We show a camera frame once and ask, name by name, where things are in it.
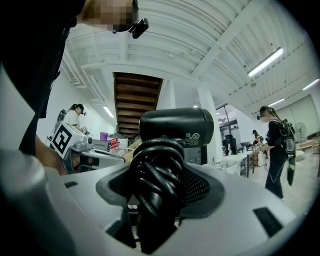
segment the coiled black cable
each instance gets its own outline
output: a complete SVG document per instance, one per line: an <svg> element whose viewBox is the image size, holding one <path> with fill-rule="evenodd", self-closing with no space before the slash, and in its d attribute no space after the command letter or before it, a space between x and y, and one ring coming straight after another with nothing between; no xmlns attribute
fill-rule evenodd
<svg viewBox="0 0 320 256"><path fill-rule="evenodd" d="M184 203L184 145L180 138L155 138L133 153L128 173L131 191L140 202L138 236L144 253L152 253L174 231ZM157 240L150 236L155 229Z"/></svg>

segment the floor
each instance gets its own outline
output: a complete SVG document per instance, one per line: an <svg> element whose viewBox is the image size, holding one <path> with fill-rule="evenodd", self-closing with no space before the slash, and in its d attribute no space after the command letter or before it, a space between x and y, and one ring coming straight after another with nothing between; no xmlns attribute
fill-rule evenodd
<svg viewBox="0 0 320 256"><path fill-rule="evenodd" d="M285 164L280 178L284 195L283 202L297 215L303 215L308 212L320 187L320 178L317 177L319 155L313 154L311 148L304 153L305 159L295 163L292 186L287 182L288 162ZM264 187L267 175L268 173L264 166L259 166L254 168L254 173L250 170L249 179Z"/></svg>

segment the white ceiling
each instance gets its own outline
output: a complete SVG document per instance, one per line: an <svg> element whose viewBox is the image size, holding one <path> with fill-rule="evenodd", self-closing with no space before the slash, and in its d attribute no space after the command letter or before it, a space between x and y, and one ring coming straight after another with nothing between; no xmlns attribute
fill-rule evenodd
<svg viewBox="0 0 320 256"><path fill-rule="evenodd" d="M174 80L176 97L195 95L192 104L199 101L195 88L209 87L218 105L229 103L247 114L281 98L290 99L281 104L285 106L305 97L308 91L302 88L319 77L307 33L275 1L138 4L139 17L149 20L149 29L139 39L83 24L71 29L67 39L64 70L75 86L101 104L113 104L112 72ZM278 47L284 49L283 56L250 78L248 71Z"/></svg>

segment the red object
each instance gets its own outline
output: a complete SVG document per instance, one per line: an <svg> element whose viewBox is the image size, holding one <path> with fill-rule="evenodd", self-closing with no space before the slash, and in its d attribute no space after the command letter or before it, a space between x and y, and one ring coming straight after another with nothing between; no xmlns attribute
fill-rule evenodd
<svg viewBox="0 0 320 256"><path fill-rule="evenodd" d="M110 145L111 146L118 146L119 145L118 137L111 139L110 140Z"/></svg>
<svg viewBox="0 0 320 256"><path fill-rule="evenodd" d="M107 141L107 140L108 140L108 136L109 136L109 133L107 133L107 132L100 132L100 140L101 140L101 141Z"/></svg>

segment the shoulder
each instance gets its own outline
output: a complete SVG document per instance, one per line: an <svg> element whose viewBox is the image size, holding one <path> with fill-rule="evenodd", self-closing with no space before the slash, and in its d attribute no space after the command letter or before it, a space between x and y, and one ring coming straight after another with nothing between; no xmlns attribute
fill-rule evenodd
<svg viewBox="0 0 320 256"><path fill-rule="evenodd" d="M269 129L270 129L270 128L278 128L279 125L280 125L280 123L278 123L277 121L271 120L271 121L269 122Z"/></svg>

